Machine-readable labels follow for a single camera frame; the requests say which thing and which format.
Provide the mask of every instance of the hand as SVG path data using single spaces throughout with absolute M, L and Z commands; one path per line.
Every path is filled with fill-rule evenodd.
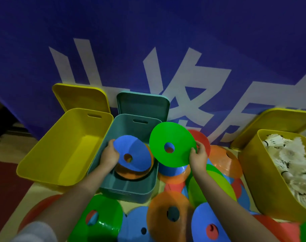
M 107 173 L 109 173 L 119 160 L 119 153 L 115 150 L 114 147 L 115 139 L 112 139 L 108 142 L 107 147 L 103 150 L 100 157 L 100 168 L 104 169 Z
M 198 172 L 206 172 L 206 166 L 207 166 L 207 160 L 208 160 L 208 155 L 206 153 L 205 146 L 201 143 L 196 141 L 196 144 L 198 145 L 198 151 L 197 153 L 195 152 L 194 148 L 191 148 L 190 152 L 190 167 L 193 172 L 193 174 L 198 173 Z

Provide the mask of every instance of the blue wall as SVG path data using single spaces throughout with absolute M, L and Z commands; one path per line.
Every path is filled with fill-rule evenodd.
M 63 114 L 51 90 L 61 78 L 49 47 L 69 58 L 76 83 L 89 84 L 74 38 L 90 41 L 103 86 L 150 93 L 143 60 L 153 48 L 163 89 L 189 48 L 202 54 L 197 66 L 231 70 L 199 106 L 214 115 L 205 125 L 185 112 L 172 120 L 208 136 L 253 81 L 296 85 L 306 74 L 306 0 L 0 0 L 0 100 L 37 138 Z M 203 91 L 187 87 L 191 100 Z

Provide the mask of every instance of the finger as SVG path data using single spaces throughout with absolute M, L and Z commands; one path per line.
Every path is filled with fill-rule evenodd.
M 114 146 L 114 141 L 115 141 L 115 139 L 111 139 L 111 140 L 108 142 L 108 146 Z
M 191 154 L 195 154 L 195 149 L 194 148 L 191 148 L 191 150 L 190 150 L 190 155 Z
M 198 149 L 198 154 L 199 153 L 203 153 L 206 151 L 205 146 L 203 145 L 203 143 L 199 142 L 199 141 L 195 141 L 196 145 L 198 145 L 199 149 Z

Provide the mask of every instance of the sleeve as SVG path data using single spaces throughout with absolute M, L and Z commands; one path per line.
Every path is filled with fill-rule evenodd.
M 10 242 L 58 242 L 58 240 L 48 224 L 35 221 L 28 224 Z

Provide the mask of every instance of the red floor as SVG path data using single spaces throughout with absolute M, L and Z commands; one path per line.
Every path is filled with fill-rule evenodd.
M 16 175 L 17 164 L 0 162 L 0 231 L 33 182 Z

